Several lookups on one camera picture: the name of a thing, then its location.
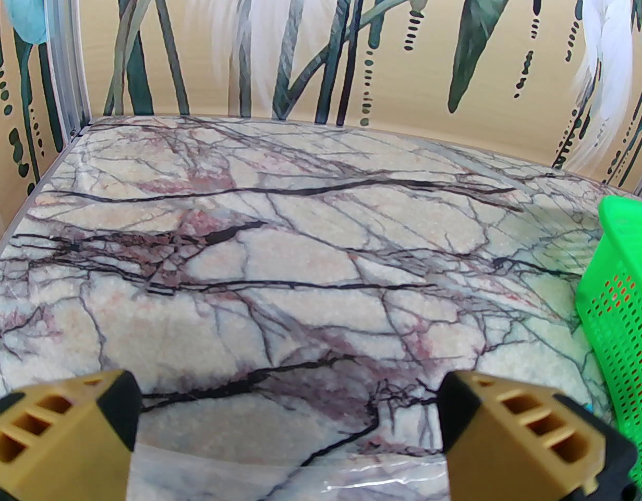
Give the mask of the clear zip-top bag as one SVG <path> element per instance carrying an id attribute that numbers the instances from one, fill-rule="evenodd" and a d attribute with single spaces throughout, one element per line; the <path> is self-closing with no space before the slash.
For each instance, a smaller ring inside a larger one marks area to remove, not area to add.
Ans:
<path id="1" fill-rule="evenodd" d="M 307 466 L 239 463 L 139 445 L 125 501 L 451 501 L 445 460 L 322 456 Z"/>

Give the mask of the green plastic mesh basket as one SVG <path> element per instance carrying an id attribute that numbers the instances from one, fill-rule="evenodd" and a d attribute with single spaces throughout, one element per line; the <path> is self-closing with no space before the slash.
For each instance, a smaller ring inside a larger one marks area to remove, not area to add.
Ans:
<path id="1" fill-rule="evenodd" d="M 602 237 L 576 293 L 619 430 L 638 449 L 632 477 L 642 491 L 642 202 L 607 196 Z"/>

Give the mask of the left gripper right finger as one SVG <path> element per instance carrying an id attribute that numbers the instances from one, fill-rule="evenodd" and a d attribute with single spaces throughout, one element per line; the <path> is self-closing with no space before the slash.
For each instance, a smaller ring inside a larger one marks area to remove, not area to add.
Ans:
<path id="1" fill-rule="evenodd" d="M 450 501 L 640 501 L 635 444 L 558 389 L 448 372 L 436 405 Z"/>

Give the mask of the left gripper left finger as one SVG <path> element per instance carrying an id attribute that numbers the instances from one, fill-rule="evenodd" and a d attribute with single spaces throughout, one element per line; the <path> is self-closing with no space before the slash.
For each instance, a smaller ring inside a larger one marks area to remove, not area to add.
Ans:
<path id="1" fill-rule="evenodd" d="M 127 501 L 141 410 L 121 369 L 0 398 L 0 501 Z"/>

